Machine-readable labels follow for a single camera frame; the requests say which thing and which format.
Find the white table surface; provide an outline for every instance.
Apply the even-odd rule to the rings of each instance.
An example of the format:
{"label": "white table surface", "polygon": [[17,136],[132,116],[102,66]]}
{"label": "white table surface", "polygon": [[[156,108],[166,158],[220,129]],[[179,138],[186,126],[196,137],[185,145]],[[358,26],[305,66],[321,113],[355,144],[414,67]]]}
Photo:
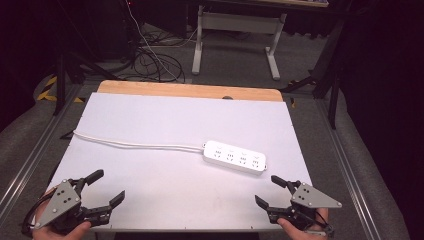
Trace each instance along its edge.
{"label": "white table surface", "polygon": [[261,231],[270,224],[255,203],[290,205],[290,193],[271,175],[311,184],[284,102],[93,93],[76,131],[142,144],[201,147],[208,140],[264,153],[260,176],[203,161],[200,153],[123,149],[74,136],[52,179],[105,176],[82,192],[82,205],[125,200],[97,231]]}

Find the gray carpet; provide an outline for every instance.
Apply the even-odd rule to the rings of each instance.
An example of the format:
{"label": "gray carpet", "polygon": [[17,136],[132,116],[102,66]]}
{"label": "gray carpet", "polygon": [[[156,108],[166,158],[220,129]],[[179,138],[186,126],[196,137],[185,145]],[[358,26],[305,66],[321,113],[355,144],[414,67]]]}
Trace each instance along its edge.
{"label": "gray carpet", "polygon": [[[191,74],[194,43],[190,42],[180,48],[154,48],[154,51],[169,54],[178,59],[189,83],[282,88],[290,80],[301,80],[309,75],[308,70],[313,69],[326,41],[326,39],[310,40],[307,36],[282,34],[275,52],[282,79],[273,81],[264,54],[264,47],[268,46],[271,40],[271,36],[259,34],[252,34],[244,40],[236,40],[228,34],[211,33],[204,39],[204,52],[198,76]],[[81,86],[79,97],[89,98],[90,93],[96,91],[99,83],[97,80],[101,78],[90,76],[89,79]],[[40,86],[34,95],[39,94],[46,80],[47,78],[44,81],[40,79]],[[340,139],[344,154],[364,194],[373,223],[380,234],[380,237],[375,239],[408,239],[402,214],[347,115],[343,95],[340,96],[337,111],[337,131],[330,131],[320,110],[320,106],[326,106],[328,101],[313,99],[309,94],[312,88],[312,86],[306,86],[295,93],[284,95],[284,98],[289,104],[293,125],[314,186],[343,203],[342,209],[330,211],[330,223],[336,229],[335,239],[372,238],[367,236],[367,231],[364,230],[366,224],[364,225],[361,221],[358,208],[352,200],[354,195],[348,188],[344,173],[341,171],[339,152],[332,140],[334,134]],[[291,102],[288,101],[289,97],[295,100],[295,107],[292,107]],[[0,134],[0,155],[2,156],[0,191],[2,194],[6,193],[21,166],[33,152],[38,139],[52,121],[54,106],[55,102],[37,101],[35,107]],[[31,178],[25,184],[11,211],[6,214],[6,220],[0,229],[0,239],[27,239],[20,234],[18,224],[38,196],[44,192],[50,174],[60,162],[69,143],[68,140],[59,138],[75,129],[84,106],[85,103],[72,103],[63,118],[58,121],[51,141],[47,142],[42,151]],[[258,236],[262,240],[288,239],[283,231],[261,232]],[[97,237],[113,239],[114,234],[100,233]],[[94,233],[90,233],[85,239],[94,238]]]}

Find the metal frame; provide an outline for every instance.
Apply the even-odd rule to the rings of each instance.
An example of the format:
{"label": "metal frame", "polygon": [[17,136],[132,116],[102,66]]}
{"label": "metal frame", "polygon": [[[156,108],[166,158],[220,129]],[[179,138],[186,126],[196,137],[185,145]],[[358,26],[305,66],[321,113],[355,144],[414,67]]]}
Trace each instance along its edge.
{"label": "metal frame", "polygon": [[265,48],[269,67],[274,80],[280,80],[277,63],[275,62],[274,53],[283,30],[286,14],[281,14],[278,18],[252,17],[242,15],[230,15],[221,13],[203,12],[203,6],[199,6],[197,17],[197,40],[194,51],[192,73],[198,75],[200,73],[200,62],[202,60],[202,32],[203,29],[228,30],[240,32],[254,32],[264,34],[274,34],[271,47]]}

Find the power strip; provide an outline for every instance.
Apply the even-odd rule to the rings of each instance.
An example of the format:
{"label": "power strip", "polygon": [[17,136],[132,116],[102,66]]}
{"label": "power strip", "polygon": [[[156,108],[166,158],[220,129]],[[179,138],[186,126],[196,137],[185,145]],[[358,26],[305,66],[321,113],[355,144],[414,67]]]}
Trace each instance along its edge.
{"label": "power strip", "polygon": [[260,175],[266,170],[264,154],[231,146],[228,144],[207,141],[203,147],[203,159],[239,171]]}

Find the finger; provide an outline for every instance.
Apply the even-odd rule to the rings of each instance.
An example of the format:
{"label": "finger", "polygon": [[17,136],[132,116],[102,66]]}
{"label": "finger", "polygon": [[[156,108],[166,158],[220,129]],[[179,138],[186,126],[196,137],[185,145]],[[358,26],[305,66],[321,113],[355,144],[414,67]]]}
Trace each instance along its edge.
{"label": "finger", "polygon": [[[318,208],[317,212],[324,218],[324,221],[328,222],[328,208]],[[324,223],[320,216],[316,216],[316,220],[320,223]]]}
{"label": "finger", "polygon": [[278,224],[286,231],[287,235],[289,235],[290,238],[294,239],[297,235],[299,235],[299,232],[301,232],[299,229],[297,229],[291,222],[287,221],[284,218],[280,218],[277,220]]}
{"label": "finger", "polygon": [[78,225],[74,230],[72,230],[72,232],[66,235],[65,239],[79,240],[88,232],[90,227],[91,227],[90,222],[83,222],[80,225]]}

